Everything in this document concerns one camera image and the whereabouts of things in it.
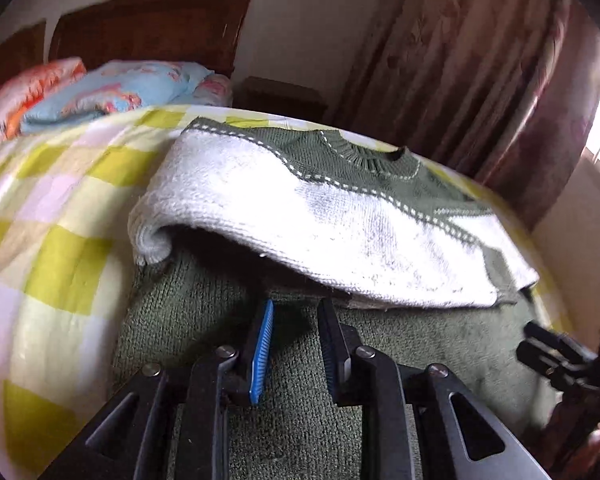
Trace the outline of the person's right hand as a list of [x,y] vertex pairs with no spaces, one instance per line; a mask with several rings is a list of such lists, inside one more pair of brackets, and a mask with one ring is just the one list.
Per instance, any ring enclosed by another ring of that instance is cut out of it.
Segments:
[[596,428],[568,460],[565,468],[556,474],[555,478],[558,480],[584,479],[599,459],[600,428]]

